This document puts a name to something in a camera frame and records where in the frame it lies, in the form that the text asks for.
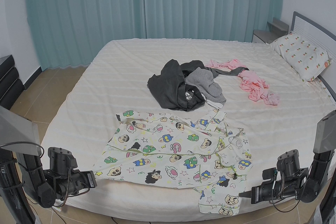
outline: pink fabric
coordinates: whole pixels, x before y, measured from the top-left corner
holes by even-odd
[[[230,70],[233,70],[237,67],[246,67],[239,60],[233,59],[226,63],[219,63],[214,60],[210,60],[210,63],[206,67],[212,68],[224,68],[227,67]],[[271,92],[268,90],[270,87],[269,84],[266,84],[264,79],[258,77],[254,71],[243,70],[239,75],[243,80],[240,83],[240,87],[249,92],[249,99],[252,101],[258,101],[263,99],[265,104],[277,105],[279,104],[279,95],[277,93]]]

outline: mattress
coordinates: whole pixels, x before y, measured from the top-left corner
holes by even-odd
[[[42,146],[72,151],[78,168],[91,170],[107,141],[119,126],[116,113],[128,109],[139,112],[174,113],[180,117],[200,118],[212,108],[205,104],[192,112],[162,109],[147,88],[153,74],[176,59],[180,64],[191,60],[207,63],[239,59],[280,94],[278,106],[253,102],[241,90],[241,78],[220,75],[215,82],[227,99],[226,121],[245,129],[253,154],[247,189],[260,185],[262,171],[276,166],[285,151],[298,149],[301,167],[313,160],[317,122],[335,109],[317,82],[304,83],[296,72],[266,44],[237,41],[192,39],[131,39],[111,41],[103,47],[70,92],[50,123]],[[49,159],[42,159],[44,168]],[[69,198],[67,204],[117,218],[138,221],[194,221],[223,217],[199,212],[199,194],[193,189],[172,189],[97,180],[89,193]],[[268,202],[251,205],[244,198],[240,213],[269,206]]]

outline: white headboard panel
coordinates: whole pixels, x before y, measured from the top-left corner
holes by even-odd
[[[336,100],[336,36],[297,12],[293,13],[291,31],[301,34],[310,43],[325,49],[333,59],[331,65],[319,75],[319,78]]]

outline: gray headboard frame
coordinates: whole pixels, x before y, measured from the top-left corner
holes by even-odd
[[[306,16],[303,16],[302,14],[300,14],[300,13],[298,13],[296,11],[294,11],[294,13],[293,13],[293,20],[292,20],[291,31],[293,31],[293,29],[294,29],[295,18],[296,17],[299,17],[299,18],[305,20],[306,22],[308,22],[309,24],[315,26],[317,29],[321,30],[326,35],[330,36],[333,40],[336,41],[336,35],[334,35],[333,33],[331,33],[330,31],[328,31],[323,26],[319,25],[318,23],[314,22],[313,20],[307,18]],[[330,92],[330,94],[332,95],[332,97],[334,98],[334,100],[336,101],[336,93],[334,92],[334,90],[329,86],[329,84],[325,81],[325,79],[321,75],[319,75],[318,78],[321,79],[321,81],[323,82],[323,84],[325,85],[325,87],[328,89],[328,91]]]

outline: pillow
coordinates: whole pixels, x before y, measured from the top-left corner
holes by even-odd
[[[280,37],[270,46],[299,74],[302,81],[312,81],[331,64],[324,49],[296,33]]]

